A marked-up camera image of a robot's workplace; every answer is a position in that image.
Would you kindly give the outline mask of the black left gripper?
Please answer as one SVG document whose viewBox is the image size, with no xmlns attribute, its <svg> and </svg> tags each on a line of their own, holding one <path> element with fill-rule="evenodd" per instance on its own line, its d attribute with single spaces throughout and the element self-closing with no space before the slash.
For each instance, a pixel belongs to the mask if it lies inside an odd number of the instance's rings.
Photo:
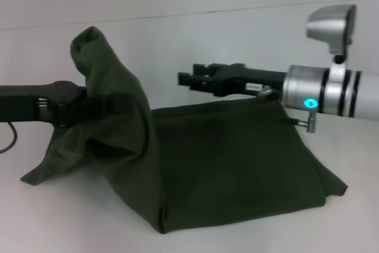
<svg viewBox="0 0 379 253">
<path fill-rule="evenodd" d="M 111 94 L 85 97 L 86 88 L 71 81 L 44 85 L 2 85 L 1 122 L 41 121 L 54 127 L 120 116 L 133 111 L 134 97 Z"/>
</svg>

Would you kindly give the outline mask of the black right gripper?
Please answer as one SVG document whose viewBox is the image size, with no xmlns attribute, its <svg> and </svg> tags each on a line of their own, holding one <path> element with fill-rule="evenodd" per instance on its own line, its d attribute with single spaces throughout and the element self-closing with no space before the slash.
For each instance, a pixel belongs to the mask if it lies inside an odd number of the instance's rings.
<svg viewBox="0 0 379 253">
<path fill-rule="evenodd" d="M 217 97 L 233 94 L 255 96 L 263 87 L 282 92 L 286 75 L 286 72 L 250 69 L 242 63 L 193 64 L 192 74 L 178 73 L 178 85 L 193 91 L 212 93 Z"/>
</svg>

